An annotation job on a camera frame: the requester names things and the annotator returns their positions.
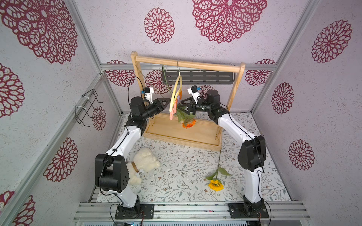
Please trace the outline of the orange artificial flower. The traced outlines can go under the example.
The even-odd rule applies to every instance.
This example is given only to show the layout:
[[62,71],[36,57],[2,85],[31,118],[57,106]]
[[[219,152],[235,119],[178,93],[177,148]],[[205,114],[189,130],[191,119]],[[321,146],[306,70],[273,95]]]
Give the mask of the orange artificial flower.
[[180,110],[177,110],[176,115],[178,117],[178,122],[182,125],[183,128],[191,128],[196,123],[195,116],[193,114],[188,115]]

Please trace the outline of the yellow wavy clothes hanger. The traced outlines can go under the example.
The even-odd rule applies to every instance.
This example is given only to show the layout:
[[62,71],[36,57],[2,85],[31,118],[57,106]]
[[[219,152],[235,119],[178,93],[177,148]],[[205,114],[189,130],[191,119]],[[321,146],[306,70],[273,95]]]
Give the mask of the yellow wavy clothes hanger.
[[174,103],[177,102],[177,98],[178,98],[179,92],[180,92],[179,90],[182,90],[182,84],[183,84],[183,81],[182,81],[181,71],[179,70],[179,74],[175,81],[175,85],[174,85],[173,92],[171,95],[169,112],[173,109]]

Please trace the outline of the yellow artificial sunflower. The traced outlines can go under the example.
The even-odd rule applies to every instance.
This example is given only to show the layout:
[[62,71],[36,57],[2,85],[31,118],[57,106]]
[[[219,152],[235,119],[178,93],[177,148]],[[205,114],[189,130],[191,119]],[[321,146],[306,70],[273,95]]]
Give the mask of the yellow artificial sunflower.
[[222,181],[218,178],[219,174],[226,177],[231,176],[231,174],[225,168],[221,167],[221,152],[218,156],[217,169],[213,174],[205,178],[207,181],[209,181],[208,187],[215,192],[222,191],[224,189]]

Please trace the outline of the peach artificial rose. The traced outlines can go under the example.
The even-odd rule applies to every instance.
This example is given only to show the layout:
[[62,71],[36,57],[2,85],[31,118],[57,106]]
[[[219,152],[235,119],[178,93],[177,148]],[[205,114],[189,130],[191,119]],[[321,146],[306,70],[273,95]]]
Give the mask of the peach artificial rose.
[[170,102],[170,108],[169,108],[169,112],[170,112],[170,119],[173,119],[174,115],[177,115],[178,117],[178,122],[179,123],[183,123],[186,120],[186,115],[185,113],[183,113],[180,109],[178,109],[178,103],[180,102],[181,98],[182,98],[182,77],[181,74],[179,73],[179,76],[176,79],[175,82],[175,86],[173,91],[171,91],[171,88],[168,85],[168,81],[166,78],[166,73],[165,73],[165,69],[164,69],[164,65],[162,65],[162,72],[163,72],[163,77],[165,79],[166,82],[166,86],[168,87],[170,93],[171,93],[171,102]]

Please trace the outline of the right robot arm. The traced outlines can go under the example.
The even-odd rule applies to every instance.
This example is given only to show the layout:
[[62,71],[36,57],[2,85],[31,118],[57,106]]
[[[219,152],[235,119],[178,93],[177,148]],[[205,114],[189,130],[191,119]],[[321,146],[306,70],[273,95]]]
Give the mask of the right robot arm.
[[269,217],[265,200],[261,193],[261,173],[264,172],[266,160],[266,144],[263,136],[256,136],[242,127],[234,120],[228,109],[220,103],[220,95],[216,90],[209,90],[204,99],[197,86],[188,89],[192,95],[181,101],[179,110],[187,114],[195,114],[197,111],[207,112],[210,120],[226,130],[240,145],[238,162],[244,169],[245,193],[243,204],[230,205],[230,211],[240,211],[246,217]]

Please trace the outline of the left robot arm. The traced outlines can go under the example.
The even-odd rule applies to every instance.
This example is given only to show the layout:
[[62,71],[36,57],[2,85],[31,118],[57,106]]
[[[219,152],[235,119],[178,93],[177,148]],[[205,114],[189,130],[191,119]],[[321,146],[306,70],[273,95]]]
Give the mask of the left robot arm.
[[131,112],[123,134],[106,153],[100,153],[95,158],[95,185],[115,195],[120,200],[121,207],[134,208],[139,202],[139,197],[128,185],[128,154],[146,130],[147,119],[164,111],[170,101],[170,98],[157,98],[146,106],[146,100],[142,97],[132,98]]

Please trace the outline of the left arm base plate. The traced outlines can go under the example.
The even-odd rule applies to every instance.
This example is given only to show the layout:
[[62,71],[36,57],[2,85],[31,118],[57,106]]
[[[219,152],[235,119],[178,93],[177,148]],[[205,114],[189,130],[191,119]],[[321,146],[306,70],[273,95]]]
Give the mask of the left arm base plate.
[[153,219],[154,217],[154,204],[136,204],[132,208],[126,208],[118,205],[115,219]]

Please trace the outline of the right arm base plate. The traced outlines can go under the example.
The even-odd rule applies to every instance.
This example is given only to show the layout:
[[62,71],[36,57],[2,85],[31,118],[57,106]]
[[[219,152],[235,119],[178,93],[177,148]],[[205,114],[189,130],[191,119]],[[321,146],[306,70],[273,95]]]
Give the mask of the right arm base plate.
[[257,203],[229,203],[229,213],[232,219],[240,218],[269,218],[266,205],[263,202]]

